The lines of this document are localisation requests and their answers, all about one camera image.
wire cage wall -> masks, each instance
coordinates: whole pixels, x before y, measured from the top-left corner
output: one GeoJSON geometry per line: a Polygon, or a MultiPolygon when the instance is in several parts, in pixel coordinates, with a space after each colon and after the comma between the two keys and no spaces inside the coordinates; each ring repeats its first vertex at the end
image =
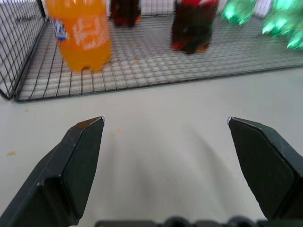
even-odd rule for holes
{"type": "Polygon", "coordinates": [[[242,27],[218,17],[209,50],[186,55],[170,48],[174,0],[141,0],[139,25],[110,23],[111,62],[75,73],[61,58],[44,0],[0,0],[0,94],[31,101],[303,66],[302,53],[288,51],[284,39],[261,35],[270,4],[258,0],[257,17],[242,27]]]}

plastic bottle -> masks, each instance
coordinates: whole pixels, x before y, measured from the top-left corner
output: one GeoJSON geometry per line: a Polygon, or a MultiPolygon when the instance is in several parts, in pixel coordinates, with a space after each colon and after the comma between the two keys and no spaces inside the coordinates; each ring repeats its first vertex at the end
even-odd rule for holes
{"type": "Polygon", "coordinates": [[[110,61],[106,0],[46,0],[62,57],[73,71],[110,61]]]}
{"type": "Polygon", "coordinates": [[[111,18],[116,26],[135,26],[141,20],[140,0],[111,0],[111,18]]]}
{"type": "Polygon", "coordinates": [[[176,0],[172,48],[186,53],[205,52],[213,33],[218,0],[176,0]]]}
{"type": "Polygon", "coordinates": [[[301,22],[291,34],[287,48],[292,50],[303,50],[303,16],[301,17],[301,22]]]}
{"type": "Polygon", "coordinates": [[[262,33],[274,36],[290,34],[300,22],[302,12],[303,0],[273,0],[262,33]]]}
{"type": "Polygon", "coordinates": [[[252,17],[257,0],[229,0],[222,17],[231,23],[243,25],[252,17]]]}

white table surface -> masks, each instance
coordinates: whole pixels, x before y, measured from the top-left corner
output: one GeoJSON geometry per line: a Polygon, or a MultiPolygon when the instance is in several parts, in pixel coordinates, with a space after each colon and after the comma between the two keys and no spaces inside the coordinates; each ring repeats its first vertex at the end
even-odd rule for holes
{"type": "Polygon", "coordinates": [[[0,214],[38,161],[77,122],[105,116],[80,227],[100,219],[264,218],[227,118],[275,128],[303,155],[302,70],[18,104],[0,100],[0,214]],[[7,158],[10,151],[15,158],[7,158]]]}

dark cola bottle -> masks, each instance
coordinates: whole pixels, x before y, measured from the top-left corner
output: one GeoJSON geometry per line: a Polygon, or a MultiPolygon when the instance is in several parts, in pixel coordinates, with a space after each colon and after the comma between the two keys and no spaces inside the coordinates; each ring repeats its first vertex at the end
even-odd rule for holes
{"type": "Polygon", "coordinates": [[[186,53],[205,52],[213,33],[219,0],[175,0],[172,48],[186,53]]]}
{"type": "Polygon", "coordinates": [[[111,0],[110,13],[116,26],[133,27],[141,20],[140,0],[111,0]]]}

bottle label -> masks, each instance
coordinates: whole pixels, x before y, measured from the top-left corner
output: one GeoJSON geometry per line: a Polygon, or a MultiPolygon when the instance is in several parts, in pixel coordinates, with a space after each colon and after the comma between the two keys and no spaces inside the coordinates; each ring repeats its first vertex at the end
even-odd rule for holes
{"type": "Polygon", "coordinates": [[[98,48],[109,40],[106,15],[50,19],[61,48],[87,51],[98,48]]]}
{"type": "Polygon", "coordinates": [[[177,0],[177,2],[197,7],[214,6],[218,4],[218,1],[219,0],[177,0]]]}

